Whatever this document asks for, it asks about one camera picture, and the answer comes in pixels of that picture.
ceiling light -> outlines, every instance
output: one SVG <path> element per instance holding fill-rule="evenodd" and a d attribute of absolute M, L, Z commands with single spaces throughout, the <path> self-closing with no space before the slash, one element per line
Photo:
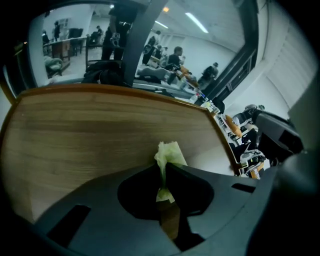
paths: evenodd
<path fill-rule="evenodd" d="M 185 15 L 187 15 L 204 33 L 209 33 L 208 30 L 206 30 L 206 28 L 204 27 L 204 25 L 202 25 L 201 22 L 190 12 L 186 12 Z"/>
<path fill-rule="evenodd" d="M 164 28 L 168 29 L 168 27 L 167 27 L 166 25 L 163 25 L 163 24 L 162 24 L 162 23 L 160 23 L 159 21 L 155 21 L 155 23 L 157 23 L 157 24 L 159 24 L 160 26 L 162 26 L 162 27 L 164 27 Z"/>

wooden panel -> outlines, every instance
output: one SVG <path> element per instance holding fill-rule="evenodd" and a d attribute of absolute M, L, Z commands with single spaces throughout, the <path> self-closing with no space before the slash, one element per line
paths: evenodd
<path fill-rule="evenodd" d="M 34 222 L 93 178 L 153 163 L 161 141 L 177 141 L 191 167 L 233 175 L 206 111 L 147 95 L 79 91 L 24 96 L 1 148 L 3 181 L 14 210 Z"/>

